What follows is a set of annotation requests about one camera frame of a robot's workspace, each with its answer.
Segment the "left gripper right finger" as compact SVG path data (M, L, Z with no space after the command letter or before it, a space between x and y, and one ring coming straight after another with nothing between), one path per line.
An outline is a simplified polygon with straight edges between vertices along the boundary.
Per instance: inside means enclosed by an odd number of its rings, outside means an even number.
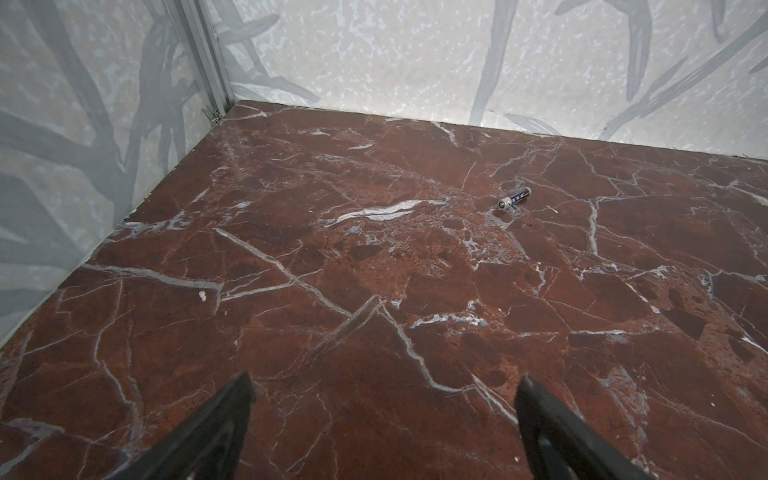
M514 408L535 479L649 479L543 385L525 375Z

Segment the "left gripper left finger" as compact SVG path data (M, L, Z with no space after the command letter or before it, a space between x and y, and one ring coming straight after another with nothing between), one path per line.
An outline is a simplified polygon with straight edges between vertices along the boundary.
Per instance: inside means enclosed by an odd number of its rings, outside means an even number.
M113 479L232 479L256 400L243 372Z

